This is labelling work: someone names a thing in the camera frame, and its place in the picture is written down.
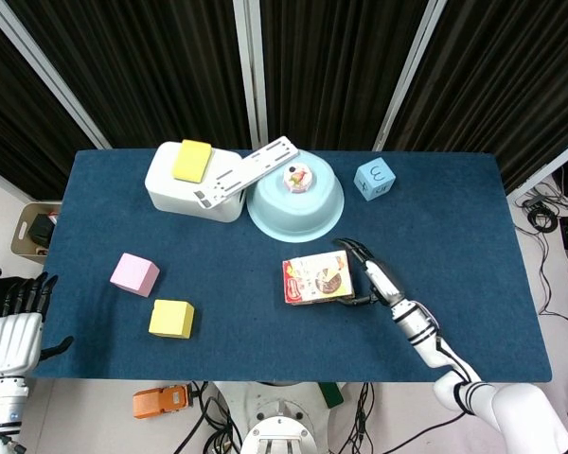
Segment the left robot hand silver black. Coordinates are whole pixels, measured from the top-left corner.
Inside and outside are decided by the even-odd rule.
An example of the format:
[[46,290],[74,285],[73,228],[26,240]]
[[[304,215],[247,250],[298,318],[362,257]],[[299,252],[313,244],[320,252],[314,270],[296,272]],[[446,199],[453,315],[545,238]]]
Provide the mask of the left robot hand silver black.
[[42,347],[44,324],[57,275],[42,272],[19,278],[0,296],[0,379],[23,377],[49,358],[66,352],[74,338],[67,336],[51,347]]

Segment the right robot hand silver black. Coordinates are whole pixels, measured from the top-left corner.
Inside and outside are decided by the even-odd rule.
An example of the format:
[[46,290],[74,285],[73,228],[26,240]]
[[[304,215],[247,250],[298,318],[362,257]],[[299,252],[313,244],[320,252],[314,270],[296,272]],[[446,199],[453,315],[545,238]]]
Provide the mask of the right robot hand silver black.
[[351,238],[335,238],[333,242],[346,249],[361,264],[371,283],[371,291],[382,304],[388,307],[401,302],[405,293],[391,272],[364,244]]

